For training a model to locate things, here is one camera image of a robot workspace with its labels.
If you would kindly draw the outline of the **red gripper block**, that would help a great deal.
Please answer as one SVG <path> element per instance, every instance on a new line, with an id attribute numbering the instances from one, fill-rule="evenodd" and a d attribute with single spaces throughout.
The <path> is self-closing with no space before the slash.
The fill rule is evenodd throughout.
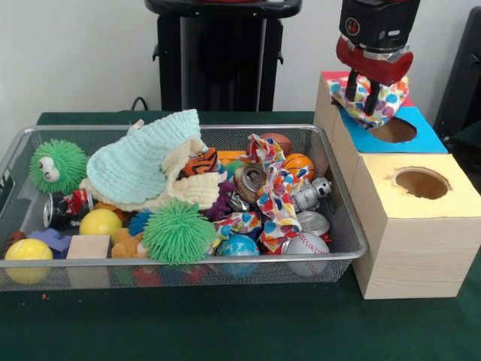
<path id="1" fill-rule="evenodd" d="M 336 54 L 343 64 L 352 69 L 345 90 L 349 102 L 355 101 L 358 73 L 370 80 L 370 93 L 364 105 L 364 112 L 367 115 L 372 115 L 377 106 L 380 83 L 384 85 L 397 83 L 406 75 L 413 63 L 413 53 L 408 46 L 394 53 L 372 53 L 355 46 L 344 35 L 337 41 Z"/>

